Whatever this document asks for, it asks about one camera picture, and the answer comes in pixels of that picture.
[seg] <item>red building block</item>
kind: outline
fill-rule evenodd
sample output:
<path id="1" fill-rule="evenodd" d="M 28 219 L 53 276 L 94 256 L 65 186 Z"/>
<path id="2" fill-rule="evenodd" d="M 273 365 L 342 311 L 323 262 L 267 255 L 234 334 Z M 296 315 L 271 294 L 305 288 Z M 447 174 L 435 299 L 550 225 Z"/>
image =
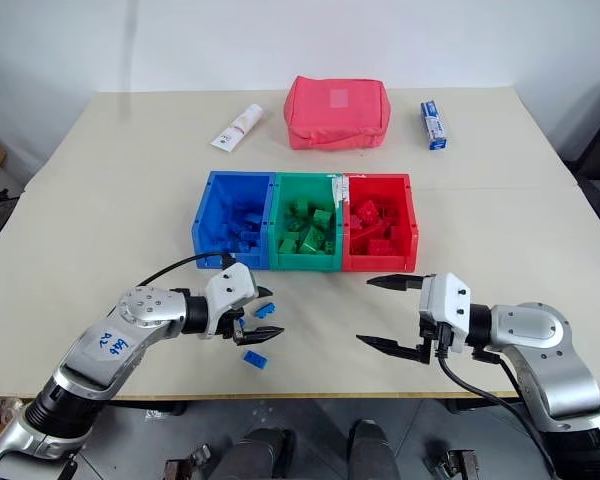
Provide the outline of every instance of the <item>red building block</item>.
<path id="1" fill-rule="evenodd" d="M 386 228 L 387 226 L 384 223 L 377 223 L 371 227 L 352 233 L 351 248 L 358 255 L 367 255 L 367 244 L 369 240 L 372 238 L 382 238 Z"/>
<path id="2" fill-rule="evenodd" d="M 398 209 L 392 206 L 384 206 L 380 210 L 382 219 L 389 225 L 397 225 L 399 221 Z"/>
<path id="3" fill-rule="evenodd" d="M 351 230 L 362 230 L 362 221 L 356 215 L 351 215 L 351 220 L 349 220 L 349 228 Z"/>
<path id="4" fill-rule="evenodd" d="M 360 204 L 356 210 L 356 215 L 362 220 L 363 225 L 374 225 L 380 219 L 380 214 L 373 200 L 367 200 Z"/>
<path id="5" fill-rule="evenodd" d="M 368 255 L 395 255 L 391 240 L 385 238 L 372 238 L 369 240 Z"/>

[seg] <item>white wall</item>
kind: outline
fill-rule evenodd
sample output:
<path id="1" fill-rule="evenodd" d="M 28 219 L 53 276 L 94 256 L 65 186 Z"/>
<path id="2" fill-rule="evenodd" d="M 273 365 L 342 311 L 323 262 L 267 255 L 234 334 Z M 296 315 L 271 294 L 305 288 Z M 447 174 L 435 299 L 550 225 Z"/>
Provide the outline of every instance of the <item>white wall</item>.
<path id="1" fill-rule="evenodd" d="M 288 88 L 296 74 L 515 84 L 573 160 L 600 124 L 600 0 L 0 0 L 0 140 L 19 178 L 94 91 Z"/>

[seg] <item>plastic storage bin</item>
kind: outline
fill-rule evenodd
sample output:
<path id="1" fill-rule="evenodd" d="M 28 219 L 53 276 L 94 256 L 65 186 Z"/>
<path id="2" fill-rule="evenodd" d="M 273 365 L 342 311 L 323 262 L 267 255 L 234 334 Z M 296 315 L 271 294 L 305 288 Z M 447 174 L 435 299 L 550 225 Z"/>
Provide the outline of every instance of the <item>plastic storage bin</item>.
<path id="1" fill-rule="evenodd" d="M 342 270 L 412 272 L 418 224 L 409 175 L 345 173 Z"/>
<path id="2" fill-rule="evenodd" d="M 191 234 L 196 253 L 229 252 L 249 268 L 269 268 L 269 211 L 276 174 L 209 174 Z M 200 259 L 198 268 L 221 268 L 218 256 Z"/>
<path id="3" fill-rule="evenodd" d="M 342 205 L 333 193 L 339 176 L 276 175 L 269 220 L 271 270 L 341 270 Z"/>

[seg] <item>sticker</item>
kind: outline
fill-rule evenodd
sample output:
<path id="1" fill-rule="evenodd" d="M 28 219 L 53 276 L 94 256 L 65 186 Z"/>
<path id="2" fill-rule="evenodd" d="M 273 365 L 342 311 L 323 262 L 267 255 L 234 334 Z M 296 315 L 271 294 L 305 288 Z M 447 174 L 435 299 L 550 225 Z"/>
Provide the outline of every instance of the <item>sticker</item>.
<path id="1" fill-rule="evenodd" d="M 331 108 L 346 108 L 349 106 L 349 90 L 333 88 L 329 90 L 329 106 Z"/>
<path id="2" fill-rule="evenodd" d="M 133 342 L 113 328 L 104 328 L 89 343 L 85 353 L 99 362 L 126 359 L 133 349 Z"/>
<path id="3" fill-rule="evenodd" d="M 349 202 L 349 177 L 338 175 L 332 178 L 331 191 L 336 208 L 340 207 L 340 202 Z"/>

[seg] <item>building block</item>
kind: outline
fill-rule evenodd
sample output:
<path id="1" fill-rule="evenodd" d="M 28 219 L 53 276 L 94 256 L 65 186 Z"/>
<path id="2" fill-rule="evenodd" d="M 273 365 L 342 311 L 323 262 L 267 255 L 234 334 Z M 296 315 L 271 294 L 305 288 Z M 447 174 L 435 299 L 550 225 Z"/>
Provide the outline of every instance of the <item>building block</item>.
<path id="1" fill-rule="evenodd" d="M 371 238 L 367 247 L 368 255 L 395 255 L 391 240 Z"/>
<path id="2" fill-rule="evenodd" d="M 321 230 L 327 230 L 329 228 L 329 223 L 331 222 L 332 216 L 333 214 L 331 212 L 326 212 L 316 208 L 316 210 L 313 212 L 313 225 Z"/>
<path id="3" fill-rule="evenodd" d="M 353 231 L 362 230 L 364 227 L 362 226 L 362 220 L 357 215 L 351 215 L 351 219 L 349 220 L 349 228 Z"/>
<path id="4" fill-rule="evenodd" d="M 324 233 L 311 225 L 306 237 L 302 241 L 298 253 L 316 253 L 324 243 Z"/>
<path id="5" fill-rule="evenodd" d="M 373 200 L 367 200 L 361 203 L 356 209 L 356 215 L 362 221 L 363 225 L 374 225 L 378 222 L 380 214 Z"/>
<path id="6" fill-rule="evenodd" d="M 300 232 L 284 232 L 282 238 L 289 238 L 294 242 L 300 241 Z"/>
<path id="7" fill-rule="evenodd" d="M 260 320 L 262 320 L 264 317 L 266 317 L 267 315 L 269 315 L 270 313 L 273 313 L 275 311 L 276 311 L 275 304 L 273 304 L 273 303 L 267 303 L 266 305 L 263 305 L 258 310 L 256 310 L 256 312 L 254 313 L 254 315 L 256 317 L 258 317 Z"/>
<path id="8" fill-rule="evenodd" d="M 260 240 L 260 232 L 240 232 L 240 239 L 245 242 L 257 242 Z"/>
<path id="9" fill-rule="evenodd" d="M 252 350 L 247 350 L 247 353 L 244 356 L 244 361 L 250 363 L 256 368 L 259 368 L 260 370 L 263 370 L 264 367 L 267 366 L 267 357 L 263 357 Z"/>
<path id="10" fill-rule="evenodd" d="M 298 197 L 293 202 L 293 211 L 300 218 L 307 218 L 309 216 L 309 200 L 305 197 Z"/>
<path id="11" fill-rule="evenodd" d="M 369 239 L 382 237 L 385 230 L 386 225 L 380 222 L 371 227 L 366 227 L 355 233 L 351 233 L 351 247 L 358 255 L 366 254 L 365 252 L 367 251 Z"/>
<path id="12" fill-rule="evenodd" d="M 247 213 L 243 218 L 245 222 L 253 223 L 254 225 L 262 223 L 262 215 L 256 215 L 255 213 Z"/>
<path id="13" fill-rule="evenodd" d="M 292 217 L 287 222 L 287 230 L 289 232 L 299 232 L 304 227 L 304 222 L 299 218 Z"/>
<path id="14" fill-rule="evenodd" d="M 296 242 L 290 238 L 285 238 L 278 249 L 278 253 L 296 253 Z"/>
<path id="15" fill-rule="evenodd" d="M 242 232 L 242 226 L 240 226 L 238 223 L 234 222 L 233 220 L 229 220 L 228 225 L 229 225 L 229 230 L 231 230 L 231 233 L 233 233 L 235 235 L 240 235 L 240 232 Z"/>

